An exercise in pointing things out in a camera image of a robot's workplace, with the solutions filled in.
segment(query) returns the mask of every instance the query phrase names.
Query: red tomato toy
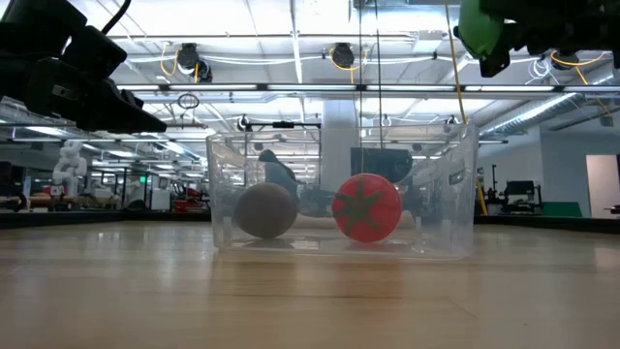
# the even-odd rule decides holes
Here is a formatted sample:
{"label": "red tomato toy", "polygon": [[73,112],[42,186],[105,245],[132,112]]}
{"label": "red tomato toy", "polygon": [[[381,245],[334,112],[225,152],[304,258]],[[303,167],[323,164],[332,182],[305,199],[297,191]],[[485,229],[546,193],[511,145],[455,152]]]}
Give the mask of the red tomato toy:
{"label": "red tomato toy", "polygon": [[331,203],[340,231],[359,242],[387,238],[396,228],[402,210],[394,185],[376,174],[349,178]]}

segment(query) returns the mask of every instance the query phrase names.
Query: gray ball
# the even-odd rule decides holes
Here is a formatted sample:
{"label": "gray ball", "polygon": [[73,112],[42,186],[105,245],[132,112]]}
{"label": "gray ball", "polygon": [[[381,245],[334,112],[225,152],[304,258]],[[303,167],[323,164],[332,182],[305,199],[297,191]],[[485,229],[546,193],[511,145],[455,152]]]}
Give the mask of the gray ball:
{"label": "gray ball", "polygon": [[293,196],[274,183],[250,187],[239,198],[232,221],[245,233],[257,238],[277,238],[289,230],[297,218]]}

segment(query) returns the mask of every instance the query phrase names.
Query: white pillar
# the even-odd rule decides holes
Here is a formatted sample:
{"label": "white pillar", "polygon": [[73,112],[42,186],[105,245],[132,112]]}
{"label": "white pillar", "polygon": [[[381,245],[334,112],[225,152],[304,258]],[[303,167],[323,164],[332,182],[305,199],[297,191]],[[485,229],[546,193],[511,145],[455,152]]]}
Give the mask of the white pillar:
{"label": "white pillar", "polygon": [[321,189],[337,191],[351,177],[351,148],[359,146],[355,101],[324,101]]}

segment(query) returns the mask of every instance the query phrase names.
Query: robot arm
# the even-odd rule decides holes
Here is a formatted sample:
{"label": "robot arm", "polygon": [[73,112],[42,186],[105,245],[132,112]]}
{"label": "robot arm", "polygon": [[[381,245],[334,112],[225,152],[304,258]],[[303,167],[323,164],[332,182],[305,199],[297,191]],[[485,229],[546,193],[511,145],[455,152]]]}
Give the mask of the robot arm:
{"label": "robot arm", "polygon": [[485,78],[508,68],[510,50],[522,48],[533,55],[556,49],[574,63],[580,50],[611,50],[618,69],[620,41],[611,33],[620,30],[619,5],[618,0],[463,0],[454,35],[480,61]]}

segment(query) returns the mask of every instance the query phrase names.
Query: yellow cable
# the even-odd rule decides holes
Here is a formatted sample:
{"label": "yellow cable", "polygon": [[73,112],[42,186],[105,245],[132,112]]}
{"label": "yellow cable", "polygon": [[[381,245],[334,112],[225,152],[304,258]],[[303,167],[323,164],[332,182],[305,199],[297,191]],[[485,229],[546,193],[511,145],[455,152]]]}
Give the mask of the yellow cable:
{"label": "yellow cable", "polygon": [[[465,110],[463,109],[463,96],[461,94],[461,84],[458,79],[458,68],[456,68],[456,53],[454,51],[454,38],[452,37],[452,31],[450,26],[450,10],[448,8],[448,0],[444,0],[444,6],[446,7],[446,22],[448,23],[448,34],[449,34],[449,48],[452,53],[452,66],[454,68],[454,80],[456,81],[456,95],[458,96],[458,106],[461,110],[461,117],[463,118],[463,123],[467,124],[467,116],[465,116]],[[478,174],[476,174],[476,187],[478,189],[478,200],[480,201],[480,206],[482,207],[482,213],[487,216],[488,209],[486,209],[486,202],[484,201],[484,193],[482,193],[481,180],[478,178]]]}
{"label": "yellow cable", "polygon": [[[331,61],[331,64],[333,64],[334,67],[340,69],[340,70],[344,70],[344,71],[349,71],[351,72],[351,84],[355,84],[356,83],[356,79],[354,78],[354,74],[353,71],[356,71],[357,69],[359,69],[359,67],[361,67],[362,63],[359,63],[359,65],[357,65],[356,67],[353,68],[343,68],[339,65],[336,64],[336,62],[333,61],[333,48],[329,50],[329,60]],[[366,50],[364,52],[364,60],[366,60],[368,58],[368,51]]]}
{"label": "yellow cable", "polygon": [[564,64],[564,65],[566,65],[566,66],[570,66],[570,67],[583,67],[583,66],[586,66],[586,65],[588,65],[588,64],[592,64],[592,63],[594,63],[594,62],[597,62],[597,61],[601,60],[601,58],[603,58],[603,56],[605,55],[605,53],[603,52],[603,53],[601,53],[601,55],[600,55],[598,58],[595,58],[595,59],[589,60],[589,61],[587,61],[587,62],[583,62],[583,63],[571,63],[571,62],[565,62],[565,61],[563,61],[563,60],[560,60],[560,59],[556,58],[556,57],[555,57],[555,53],[557,53],[557,52],[558,52],[558,51],[556,51],[556,50],[554,50],[553,52],[551,52],[551,59],[553,59],[554,61],[556,61],[556,62],[558,62],[558,63],[562,63],[562,64]]}
{"label": "yellow cable", "polygon": [[[581,78],[581,80],[583,81],[584,84],[589,84],[588,80],[585,78],[585,76],[583,75],[583,73],[581,72],[581,69],[579,69],[579,67],[576,67],[577,73],[579,74],[579,77]],[[599,98],[596,98],[597,102],[599,102],[599,106],[601,106],[601,109],[603,109],[603,111],[613,117],[613,114],[607,109],[607,107],[603,104],[603,102],[601,102],[601,100]]]}
{"label": "yellow cable", "polygon": [[164,72],[164,74],[171,77],[174,75],[174,73],[176,73],[176,62],[178,59],[178,50],[174,53],[174,69],[172,69],[172,73],[171,73],[166,70],[166,67],[164,67],[164,54],[166,54],[167,46],[168,46],[168,43],[164,43],[164,48],[162,49],[162,57],[159,60],[159,66],[162,68],[162,72]]}

